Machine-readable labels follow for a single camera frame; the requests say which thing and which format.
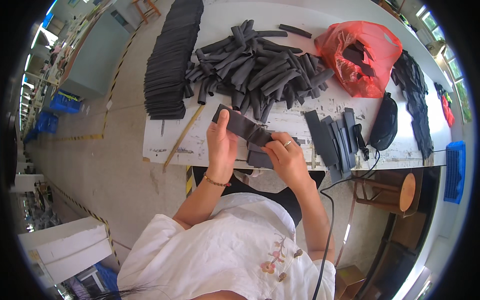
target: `black pants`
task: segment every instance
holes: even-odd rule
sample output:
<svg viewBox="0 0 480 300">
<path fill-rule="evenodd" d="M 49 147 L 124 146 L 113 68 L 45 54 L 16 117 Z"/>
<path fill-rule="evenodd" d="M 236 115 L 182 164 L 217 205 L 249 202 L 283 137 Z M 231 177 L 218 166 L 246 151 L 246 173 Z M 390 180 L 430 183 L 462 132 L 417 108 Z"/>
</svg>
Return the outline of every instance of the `black pants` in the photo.
<svg viewBox="0 0 480 300">
<path fill-rule="evenodd" d="M 203 179 L 204 173 L 207 171 L 207 168 L 205 167 L 193 167 L 193 175 L 195 176 L 195 182 L 200 184 L 200 182 Z M 317 184 L 317 189 L 322 183 L 322 180 L 325 177 L 325 172 L 323 171 L 312 171 L 310 172 L 310 177 L 315 181 Z M 256 189 L 252 188 L 251 186 L 241 182 L 238 180 L 235 175 L 232 175 L 230 178 L 230 183 L 232 184 L 229 187 L 226 187 L 225 190 L 222 193 L 222 196 L 228 195 L 228 194 L 233 194 L 236 192 L 250 192 L 254 193 L 257 195 L 264 196 L 270 200 L 273 200 L 280 204 L 285 210 L 290 214 L 290 216 L 293 219 L 293 223 L 295 223 L 295 227 L 299 224 L 301 221 L 301 210 L 300 210 L 300 204 L 297 200 L 297 197 L 295 197 L 295 194 L 293 191 L 289 188 L 286 187 L 283 190 L 281 190 L 278 193 L 271 193 L 271 192 L 260 192 L 257 191 Z"/>
</svg>

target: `black mesh bag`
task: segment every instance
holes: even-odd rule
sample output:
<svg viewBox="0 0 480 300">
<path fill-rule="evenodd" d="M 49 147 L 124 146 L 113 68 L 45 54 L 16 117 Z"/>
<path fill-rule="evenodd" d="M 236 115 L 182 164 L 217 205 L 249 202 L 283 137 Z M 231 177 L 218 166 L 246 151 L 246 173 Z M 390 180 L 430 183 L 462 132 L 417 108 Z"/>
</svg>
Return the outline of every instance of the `black mesh bag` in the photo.
<svg viewBox="0 0 480 300">
<path fill-rule="evenodd" d="M 370 145 L 378 151 L 387 149 L 396 136 L 398 109 L 390 95 L 390 93 L 384 94 L 370 134 Z"/>
</svg>

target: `black strap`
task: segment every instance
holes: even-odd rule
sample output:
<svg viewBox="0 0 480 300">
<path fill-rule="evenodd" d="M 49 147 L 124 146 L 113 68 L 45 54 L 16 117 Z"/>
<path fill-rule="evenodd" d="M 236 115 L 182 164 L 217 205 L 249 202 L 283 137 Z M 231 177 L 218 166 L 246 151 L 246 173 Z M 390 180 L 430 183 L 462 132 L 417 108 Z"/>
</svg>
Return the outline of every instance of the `black strap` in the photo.
<svg viewBox="0 0 480 300">
<path fill-rule="evenodd" d="M 361 124 L 355 124 L 353 126 L 353 134 L 355 135 L 355 138 L 357 139 L 357 144 L 359 145 L 360 150 L 363 152 L 363 158 L 365 160 L 370 159 L 370 153 L 368 151 L 368 148 L 365 145 L 365 141 L 363 140 L 363 137 L 361 135 Z"/>
<path fill-rule="evenodd" d="M 220 104 L 216 110 L 215 115 L 212 118 L 212 122 L 217 123 L 218 116 L 222 109 L 228 110 L 230 113 L 230 119 L 228 120 L 227 129 L 238 135 L 239 137 L 247 140 L 250 143 L 254 143 L 259 147 L 265 146 L 266 143 L 273 141 L 272 134 L 264 130 L 260 125 L 252 122 L 248 118 L 233 111 L 232 109 Z"/>
</svg>

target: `beaded bracelet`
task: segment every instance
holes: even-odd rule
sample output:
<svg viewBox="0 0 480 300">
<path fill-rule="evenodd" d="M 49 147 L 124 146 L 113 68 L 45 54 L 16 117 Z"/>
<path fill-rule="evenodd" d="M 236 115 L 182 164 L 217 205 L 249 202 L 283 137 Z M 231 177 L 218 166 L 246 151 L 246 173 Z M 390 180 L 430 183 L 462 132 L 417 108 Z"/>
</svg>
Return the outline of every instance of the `beaded bracelet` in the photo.
<svg viewBox="0 0 480 300">
<path fill-rule="evenodd" d="M 218 182 L 212 181 L 210 178 L 207 177 L 206 174 L 207 174 L 207 172 L 204 173 L 204 178 L 205 178 L 205 180 L 207 180 L 211 184 L 218 185 L 218 186 L 223 186 L 223 187 L 227 187 L 227 186 L 232 185 L 230 182 L 227 182 L 227 183 L 223 184 L 223 183 L 218 183 Z"/>
</svg>

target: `concrete floor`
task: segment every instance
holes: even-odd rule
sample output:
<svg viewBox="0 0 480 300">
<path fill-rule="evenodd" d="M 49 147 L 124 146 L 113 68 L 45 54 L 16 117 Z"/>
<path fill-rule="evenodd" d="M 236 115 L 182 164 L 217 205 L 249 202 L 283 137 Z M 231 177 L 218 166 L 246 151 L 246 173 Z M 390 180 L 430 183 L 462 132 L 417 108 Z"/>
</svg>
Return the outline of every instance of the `concrete floor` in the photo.
<svg viewBox="0 0 480 300">
<path fill-rule="evenodd" d="M 55 135 L 42 133 L 27 145 L 37 169 L 67 195 L 109 223 L 120 263 L 155 214 L 172 217 L 185 199 L 185 167 L 142 161 L 146 113 L 143 107 L 143 80 L 146 61 L 173 0 L 156 5 L 162 16 L 151 15 L 149 23 L 137 31 L 124 57 L 116 79 L 107 116 L 105 138 L 100 140 L 53 141 L 55 138 L 98 134 L 102 132 L 108 98 L 89 99 L 85 109 L 75 115 L 60 117 Z M 285 187 L 274 171 L 251 179 L 258 190 L 277 192 Z M 322 187 L 330 185 L 327 174 Z M 336 256 L 343 243 L 352 203 L 353 183 L 342 183 L 329 190 L 335 201 L 333 234 Z M 71 221 L 88 214 L 60 193 L 57 210 Z M 322 197 L 331 215 L 331 204 Z M 368 205 L 357 204 L 348 241 L 339 267 L 355 264 L 367 274 L 376 254 L 388 219 L 388 213 Z M 303 226 L 298 230 L 298 244 L 305 246 Z M 113 255 L 104 261 L 119 270 Z"/>
</svg>

